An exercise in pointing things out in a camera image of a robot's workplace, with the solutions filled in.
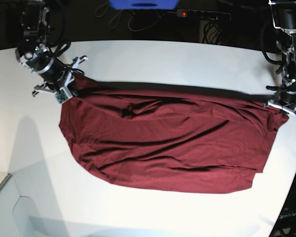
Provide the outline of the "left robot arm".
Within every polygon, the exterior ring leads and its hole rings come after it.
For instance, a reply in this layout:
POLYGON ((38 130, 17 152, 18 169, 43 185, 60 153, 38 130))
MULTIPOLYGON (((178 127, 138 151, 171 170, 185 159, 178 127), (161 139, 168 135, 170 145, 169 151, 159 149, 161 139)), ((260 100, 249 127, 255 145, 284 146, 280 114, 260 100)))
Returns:
POLYGON ((268 4, 272 19, 262 27, 259 42, 265 59, 278 66, 276 74, 281 76, 281 84, 266 87, 275 93, 265 106, 296 118, 296 0, 270 0, 268 4), (281 54, 279 61, 270 59, 265 51, 264 32, 269 25, 276 31, 276 46, 281 54))

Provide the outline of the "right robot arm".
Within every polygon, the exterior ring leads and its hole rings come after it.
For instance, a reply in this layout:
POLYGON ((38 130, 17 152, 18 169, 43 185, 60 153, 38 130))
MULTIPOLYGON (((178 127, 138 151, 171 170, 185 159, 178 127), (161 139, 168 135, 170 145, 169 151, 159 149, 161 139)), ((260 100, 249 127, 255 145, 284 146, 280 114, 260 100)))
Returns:
POLYGON ((32 96, 48 93, 63 104, 78 96, 75 75, 84 75, 79 65, 87 56, 76 57, 66 64, 60 56, 66 52, 71 42, 64 40, 65 24, 62 25, 59 38, 50 42, 52 30, 49 24, 50 7, 44 0, 28 0, 21 12, 20 24, 23 30, 21 43, 15 50, 17 62, 31 73, 43 79, 43 84, 36 85, 32 96))

